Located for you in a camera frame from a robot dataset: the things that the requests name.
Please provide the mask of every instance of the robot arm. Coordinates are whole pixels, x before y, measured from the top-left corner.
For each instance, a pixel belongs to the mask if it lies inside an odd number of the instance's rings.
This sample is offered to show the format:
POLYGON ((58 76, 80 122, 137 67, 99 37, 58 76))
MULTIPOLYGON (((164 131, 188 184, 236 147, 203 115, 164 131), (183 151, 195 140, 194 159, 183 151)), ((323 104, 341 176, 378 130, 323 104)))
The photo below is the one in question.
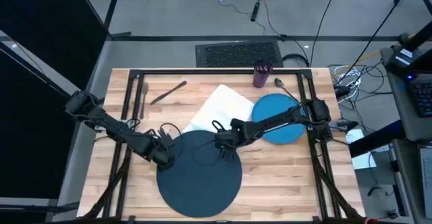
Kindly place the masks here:
POLYGON ((104 127, 108 137, 116 142, 125 142, 136 154, 148 161, 154 161, 160 168, 167 169, 173 165, 173 156, 170 155, 168 147, 155 137, 154 130, 135 132, 126 123, 109 116, 96 102, 97 97, 89 92, 75 92, 67 102, 65 111, 92 129, 96 126, 104 127))
POLYGON ((216 147, 223 152, 229 152, 238 147, 252 144, 263 134, 291 123, 301 123, 306 127, 324 128, 330 121, 329 108, 323 100, 306 100, 285 112, 258 122, 232 119, 230 131, 225 130, 221 125, 220 128, 217 128, 215 143, 216 147))

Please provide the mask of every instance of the floor mat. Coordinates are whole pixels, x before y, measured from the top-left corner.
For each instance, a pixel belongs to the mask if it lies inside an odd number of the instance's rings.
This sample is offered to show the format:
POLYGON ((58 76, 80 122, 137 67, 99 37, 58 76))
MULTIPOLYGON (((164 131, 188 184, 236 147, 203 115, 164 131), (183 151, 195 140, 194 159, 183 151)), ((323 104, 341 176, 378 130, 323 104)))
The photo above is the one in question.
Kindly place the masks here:
POLYGON ((259 59, 284 66, 277 41, 196 45, 195 54, 197 67, 253 67, 259 59))

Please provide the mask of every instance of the black backdrop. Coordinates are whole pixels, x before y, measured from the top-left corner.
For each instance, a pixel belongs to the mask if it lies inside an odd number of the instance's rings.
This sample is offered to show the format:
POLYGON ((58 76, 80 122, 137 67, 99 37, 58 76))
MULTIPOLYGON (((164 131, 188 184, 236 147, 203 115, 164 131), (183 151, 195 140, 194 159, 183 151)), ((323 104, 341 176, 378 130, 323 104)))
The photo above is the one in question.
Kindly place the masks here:
POLYGON ((18 61, 0 43, 0 197, 58 199, 75 127, 68 95, 18 61))
POLYGON ((87 0, 0 0, 0 30, 81 89, 107 37, 87 0))

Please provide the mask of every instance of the blue round plate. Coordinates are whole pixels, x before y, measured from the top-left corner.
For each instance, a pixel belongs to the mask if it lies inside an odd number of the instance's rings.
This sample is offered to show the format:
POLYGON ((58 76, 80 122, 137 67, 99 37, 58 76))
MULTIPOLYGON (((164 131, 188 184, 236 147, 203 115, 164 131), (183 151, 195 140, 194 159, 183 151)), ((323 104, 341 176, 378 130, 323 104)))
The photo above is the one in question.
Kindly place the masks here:
MULTIPOLYGON (((276 93, 263 96, 255 103, 252 110, 253 122, 266 119, 296 106, 297 102, 289 96, 276 93)), ((274 144, 289 144, 295 142, 301 135, 305 126, 299 123, 287 125, 280 129, 266 133, 263 139, 274 144)))

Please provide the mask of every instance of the knife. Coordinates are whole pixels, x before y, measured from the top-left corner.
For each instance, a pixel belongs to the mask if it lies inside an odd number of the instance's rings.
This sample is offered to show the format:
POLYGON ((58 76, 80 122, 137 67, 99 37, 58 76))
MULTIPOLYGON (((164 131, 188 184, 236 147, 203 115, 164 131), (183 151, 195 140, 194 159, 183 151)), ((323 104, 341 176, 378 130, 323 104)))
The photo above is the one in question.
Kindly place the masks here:
POLYGON ((149 85, 147 84, 147 82, 144 82, 144 84, 142 85, 142 90, 141 90, 142 105, 141 105, 140 119, 144 119, 144 104, 146 102, 146 94, 149 91, 148 87, 149 87, 149 85))
POLYGON ((184 86, 186 84, 187 84, 187 81, 183 81, 182 83, 178 84, 175 88, 172 88, 171 90, 167 91, 166 93, 162 94, 161 96, 158 96, 157 98, 155 98, 153 101, 151 101, 150 105, 154 105, 155 103, 164 99, 166 96, 170 95, 173 91, 181 88, 182 86, 184 86))

